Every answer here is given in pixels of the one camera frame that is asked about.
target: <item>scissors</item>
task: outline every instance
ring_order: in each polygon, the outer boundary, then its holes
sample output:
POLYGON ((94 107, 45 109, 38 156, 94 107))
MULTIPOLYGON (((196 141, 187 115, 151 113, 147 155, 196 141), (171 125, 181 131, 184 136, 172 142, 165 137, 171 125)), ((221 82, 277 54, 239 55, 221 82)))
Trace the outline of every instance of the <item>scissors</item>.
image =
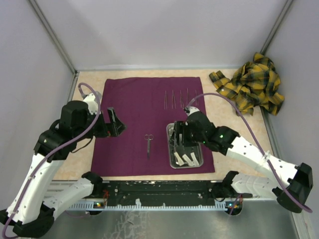
POLYGON ((151 144, 151 140, 154 139, 154 136, 152 134, 145 134, 144 139, 148 141, 148 159, 149 159, 150 158, 150 144, 151 144))

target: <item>metal tray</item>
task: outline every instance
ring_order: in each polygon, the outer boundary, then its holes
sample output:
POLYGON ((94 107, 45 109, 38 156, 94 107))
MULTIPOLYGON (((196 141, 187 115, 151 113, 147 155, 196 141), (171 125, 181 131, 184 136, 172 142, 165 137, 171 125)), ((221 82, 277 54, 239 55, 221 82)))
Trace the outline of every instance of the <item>metal tray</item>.
POLYGON ((197 167, 202 166, 204 163, 204 158, 203 158, 203 153, 201 151, 201 146, 198 144, 195 147, 184 147, 184 146, 175 146, 175 145, 170 144, 169 139, 171 138, 173 131, 174 131, 174 124, 169 123, 166 127, 166 133, 167 133, 167 144, 168 144, 168 154, 169 154, 170 166, 174 169, 197 168, 197 167), (182 157, 182 155, 186 154, 190 159, 191 159, 190 154, 192 152, 194 152, 195 156, 198 160, 199 165, 191 167, 188 164, 184 164, 184 165, 180 166, 177 162, 177 159, 174 156, 174 152, 177 152, 180 155, 180 157, 182 157))

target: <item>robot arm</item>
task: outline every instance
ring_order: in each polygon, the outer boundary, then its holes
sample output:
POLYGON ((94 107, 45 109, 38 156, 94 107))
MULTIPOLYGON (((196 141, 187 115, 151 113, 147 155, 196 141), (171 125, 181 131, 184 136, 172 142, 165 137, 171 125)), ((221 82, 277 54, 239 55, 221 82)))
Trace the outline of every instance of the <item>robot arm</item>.
POLYGON ((103 113, 97 116, 97 101, 99 99, 91 93, 83 101, 68 102, 62 108, 61 118, 40 135, 34 148, 31 166, 18 195, 6 210, 0 211, 0 222, 6 224, 9 221, 9 225, 13 226, 13 232, 19 237, 41 237, 51 228, 56 218, 72 204, 100 192, 102 178, 88 172, 70 188, 44 200, 54 175, 68 154, 76 148, 77 142, 94 136, 116 137, 125 130, 126 126, 117 118, 113 108, 108 108, 110 123, 104 122, 103 113), (95 117, 97 117, 96 123, 86 134, 58 150, 40 164, 50 152, 83 134, 95 117), (30 178, 36 167, 38 170, 30 178))
POLYGON ((302 209, 280 189, 268 160, 287 191, 302 205, 305 204, 313 187, 310 166, 305 163, 297 166, 285 162, 270 155, 269 152, 263 155, 257 147, 240 136, 238 132, 226 126, 215 127, 198 108, 185 108, 185 111, 188 116, 187 120, 176 121, 174 125, 175 135, 178 135, 180 139, 175 142, 184 146, 196 146, 201 143, 212 151, 248 164, 267 178, 231 172, 226 178, 237 193, 277 198, 278 203, 289 211, 301 212, 302 209))

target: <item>yellow plaid cloth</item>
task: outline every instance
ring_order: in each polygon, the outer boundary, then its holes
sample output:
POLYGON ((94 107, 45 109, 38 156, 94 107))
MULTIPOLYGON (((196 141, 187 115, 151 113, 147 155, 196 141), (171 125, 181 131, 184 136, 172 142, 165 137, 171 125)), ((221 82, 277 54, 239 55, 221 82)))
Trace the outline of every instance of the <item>yellow plaid cloth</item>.
POLYGON ((217 92, 236 102, 242 113, 253 115, 254 106, 262 106, 277 115, 285 99, 276 91, 280 78, 272 60, 256 53, 253 62, 239 68, 230 80, 221 71, 209 74, 217 92))

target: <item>white wall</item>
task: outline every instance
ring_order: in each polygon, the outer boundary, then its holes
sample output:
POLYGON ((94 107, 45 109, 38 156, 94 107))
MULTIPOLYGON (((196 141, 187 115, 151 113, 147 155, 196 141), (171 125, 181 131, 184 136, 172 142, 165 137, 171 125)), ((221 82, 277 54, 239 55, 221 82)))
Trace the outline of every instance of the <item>white wall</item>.
POLYGON ((241 66, 286 0, 41 0, 78 70, 241 66))
POLYGON ((26 176, 40 133, 59 118, 72 74, 27 1, 0 1, 0 29, 0 209, 5 209, 26 176))
POLYGON ((319 238, 319 1, 295 1, 267 55, 281 76, 286 99, 279 114, 271 116, 285 160, 305 162, 313 169, 314 188, 308 199, 319 238))

